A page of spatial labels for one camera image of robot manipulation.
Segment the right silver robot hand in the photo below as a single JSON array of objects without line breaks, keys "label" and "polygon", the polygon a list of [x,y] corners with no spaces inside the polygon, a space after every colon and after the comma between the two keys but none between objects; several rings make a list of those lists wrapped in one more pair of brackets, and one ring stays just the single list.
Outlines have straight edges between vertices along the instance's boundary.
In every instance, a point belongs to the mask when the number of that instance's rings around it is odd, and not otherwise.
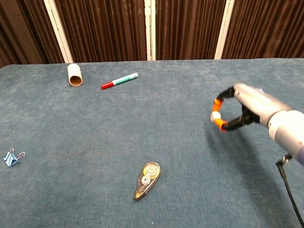
[{"label": "right silver robot hand", "polygon": [[[235,98],[241,104],[242,115],[227,122],[221,118],[220,108],[226,98]],[[270,119],[280,111],[292,108],[268,93],[243,83],[236,83],[221,92],[213,102],[210,120],[222,131],[232,131],[253,122],[268,126]]]}]

